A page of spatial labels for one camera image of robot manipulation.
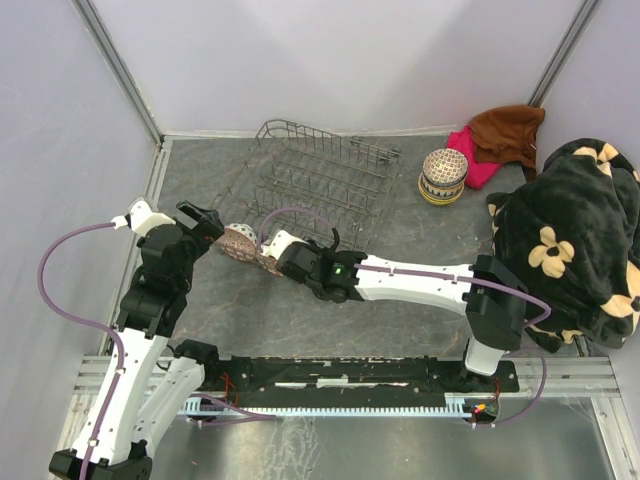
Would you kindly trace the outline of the red diamond pattern bowl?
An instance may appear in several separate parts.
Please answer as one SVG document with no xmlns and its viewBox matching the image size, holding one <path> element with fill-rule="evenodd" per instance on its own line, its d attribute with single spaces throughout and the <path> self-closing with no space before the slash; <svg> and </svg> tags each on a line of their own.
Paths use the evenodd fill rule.
<svg viewBox="0 0 640 480">
<path fill-rule="evenodd" d="M 229 257 L 241 262 L 254 262 L 257 254 L 257 237 L 247 224 L 232 223 L 225 226 L 224 234 L 215 244 Z"/>
</svg>

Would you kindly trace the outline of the red geometric pattern bowl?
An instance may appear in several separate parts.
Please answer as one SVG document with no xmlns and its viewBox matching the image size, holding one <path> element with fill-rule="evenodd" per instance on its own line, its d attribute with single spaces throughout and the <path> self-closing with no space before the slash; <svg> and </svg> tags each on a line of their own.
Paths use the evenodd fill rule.
<svg viewBox="0 0 640 480">
<path fill-rule="evenodd" d="M 262 268 L 264 268 L 270 274 L 275 276 L 282 276 L 282 273 L 277 268 L 276 258 L 268 255 L 263 255 L 262 253 L 258 253 L 256 256 L 256 261 Z"/>
</svg>

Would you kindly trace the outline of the grey wire dish rack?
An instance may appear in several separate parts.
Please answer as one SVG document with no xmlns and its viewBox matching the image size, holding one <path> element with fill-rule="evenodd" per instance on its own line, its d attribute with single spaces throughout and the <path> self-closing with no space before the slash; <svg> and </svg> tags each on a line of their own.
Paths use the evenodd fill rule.
<svg viewBox="0 0 640 480">
<path fill-rule="evenodd" d="M 257 254 L 284 229 L 322 246 L 364 250 L 401 166 L 401 150 L 286 120 L 263 124 L 213 207 L 247 224 Z"/>
</svg>

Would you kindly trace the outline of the yellow rim blue pattern bowl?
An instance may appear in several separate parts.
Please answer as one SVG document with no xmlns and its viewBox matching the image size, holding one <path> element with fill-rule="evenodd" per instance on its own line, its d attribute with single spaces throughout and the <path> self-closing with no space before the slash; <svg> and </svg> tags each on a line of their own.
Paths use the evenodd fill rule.
<svg viewBox="0 0 640 480">
<path fill-rule="evenodd" d="M 435 205 L 435 206 L 444 206 L 444 205 L 453 204 L 460 197 L 461 197 L 461 195 L 456 195 L 456 196 L 449 197 L 449 198 L 434 198 L 434 197 L 429 197 L 429 196 L 423 196 L 423 198 L 427 201 L 427 203 L 429 203 L 431 205 Z"/>
</svg>

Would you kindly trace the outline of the blue triangle pattern bowl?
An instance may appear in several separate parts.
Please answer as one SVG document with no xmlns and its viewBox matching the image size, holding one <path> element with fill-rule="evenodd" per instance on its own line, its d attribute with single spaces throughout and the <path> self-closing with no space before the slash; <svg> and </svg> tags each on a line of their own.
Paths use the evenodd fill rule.
<svg viewBox="0 0 640 480">
<path fill-rule="evenodd" d="M 455 182 L 450 186 L 442 186 L 437 185 L 436 183 L 431 182 L 427 177 L 423 174 L 419 177 L 420 187 L 423 192 L 428 196 L 434 197 L 436 199 L 452 198 L 459 195 L 465 187 L 464 180 L 459 182 Z"/>
</svg>

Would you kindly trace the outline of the brown dotted pattern bowl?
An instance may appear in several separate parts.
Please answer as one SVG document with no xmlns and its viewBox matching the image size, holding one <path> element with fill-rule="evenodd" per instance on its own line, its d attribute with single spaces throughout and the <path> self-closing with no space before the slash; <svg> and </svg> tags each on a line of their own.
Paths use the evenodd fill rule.
<svg viewBox="0 0 640 480">
<path fill-rule="evenodd" d="M 426 181 L 436 187 L 451 187 L 464 183 L 469 171 L 466 156 L 454 149 L 434 150 L 423 162 L 422 174 Z"/>
</svg>

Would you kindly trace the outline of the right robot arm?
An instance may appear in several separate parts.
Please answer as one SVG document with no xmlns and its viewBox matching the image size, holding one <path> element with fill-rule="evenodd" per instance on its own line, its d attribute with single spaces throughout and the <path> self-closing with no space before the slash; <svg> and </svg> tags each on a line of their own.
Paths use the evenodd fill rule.
<svg viewBox="0 0 640 480">
<path fill-rule="evenodd" d="M 467 389 L 495 379 L 502 357 L 520 347 L 526 289 L 495 258 L 433 266 L 395 262 L 361 251 L 338 251 L 281 231 L 265 254 L 285 277 L 333 303 L 393 300 L 445 309 L 466 317 L 472 336 L 458 368 Z"/>
</svg>

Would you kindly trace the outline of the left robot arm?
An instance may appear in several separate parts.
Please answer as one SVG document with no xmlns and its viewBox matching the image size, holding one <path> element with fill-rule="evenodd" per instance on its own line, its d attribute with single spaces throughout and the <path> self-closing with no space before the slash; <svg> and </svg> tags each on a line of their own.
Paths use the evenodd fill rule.
<svg viewBox="0 0 640 480">
<path fill-rule="evenodd" d="M 129 228 L 139 237 L 142 263 L 121 299 L 115 326 L 90 321 L 58 307 L 38 286 L 45 303 L 74 323 L 108 334 L 114 350 L 87 421 L 72 446 L 53 454 L 49 471 L 60 479 L 147 479 L 158 444 L 195 390 L 221 378 L 216 347 L 187 341 L 176 350 L 152 394 L 146 392 L 157 361 L 187 306 L 195 262 L 225 227 L 215 210 L 188 201 L 178 209 L 194 220 L 188 227 L 157 211 L 143 197 L 107 227 Z"/>
</svg>

